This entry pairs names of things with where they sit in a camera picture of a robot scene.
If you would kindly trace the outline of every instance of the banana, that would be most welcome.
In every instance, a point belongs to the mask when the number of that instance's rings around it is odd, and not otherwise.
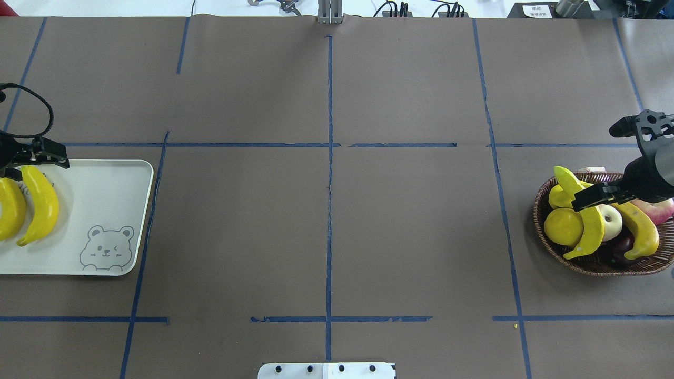
[[[555,166],[555,177],[561,188],[572,200],[576,198],[576,192],[582,191],[585,188],[574,173],[564,167]],[[585,208],[580,211],[580,216],[584,226],[583,236],[572,251],[564,254],[565,259],[588,256],[594,253],[604,238],[604,222],[599,208],[596,206]]]
[[[59,218],[59,199],[56,197],[54,187],[40,170],[33,166],[22,166],[21,174],[35,203],[35,215],[28,226],[28,231],[16,242],[19,246],[25,246],[45,238],[54,229]]]
[[[26,199],[15,181],[0,179],[0,204],[0,240],[4,240],[19,233],[26,219]]]
[[[625,253],[625,258],[636,259],[653,255],[660,245],[660,235],[650,218],[630,202],[611,205],[618,209],[623,217],[623,224],[634,235],[634,247]]]
[[[579,182],[580,185],[582,185],[585,188],[592,187],[592,184],[586,183],[582,180],[579,180]],[[559,184],[550,189],[550,194],[548,196],[548,203],[550,203],[552,209],[573,208],[574,206],[571,205],[572,200],[573,199],[571,199],[571,196],[567,195]]]

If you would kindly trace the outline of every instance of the sticker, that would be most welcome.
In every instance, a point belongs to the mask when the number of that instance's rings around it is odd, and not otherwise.
[[[547,5],[523,5],[522,11],[526,17],[531,18],[552,18],[552,12]]]

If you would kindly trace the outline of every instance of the lemon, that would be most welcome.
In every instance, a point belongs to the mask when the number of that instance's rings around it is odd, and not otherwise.
[[[566,192],[564,192],[564,190],[561,188],[559,184],[550,189],[550,197],[548,199],[548,203],[550,203],[550,206],[552,206],[553,209],[573,208],[573,206],[571,205],[571,196],[569,196]]]
[[[552,242],[574,247],[583,236],[583,219],[573,209],[558,208],[545,219],[543,230]]]

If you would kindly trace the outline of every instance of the bear drawing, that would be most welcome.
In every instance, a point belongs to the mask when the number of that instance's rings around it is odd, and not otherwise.
[[[133,258],[131,252],[133,228],[123,227],[116,230],[103,230],[96,225],[89,229],[89,241],[82,253],[82,270],[118,270],[122,271]]]

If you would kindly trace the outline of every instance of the wicker basket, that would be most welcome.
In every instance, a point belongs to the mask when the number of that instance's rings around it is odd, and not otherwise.
[[[576,173],[578,179],[588,183],[598,183],[600,181],[613,181],[623,176],[621,173]],[[562,255],[570,251],[567,246],[557,245],[550,241],[543,232],[543,222],[552,211],[548,204],[550,189],[557,185],[556,178],[546,181],[541,187],[536,199],[534,200],[534,226],[536,233],[541,238],[547,251],[560,261],[564,266],[573,271],[592,276],[627,276],[627,275],[650,275],[666,269],[674,262],[674,220],[669,219],[663,224],[658,225],[660,233],[660,246],[655,254],[643,258],[641,261],[631,265],[629,268],[613,268],[607,266],[599,260],[596,254],[582,256],[572,260],[566,260]]]

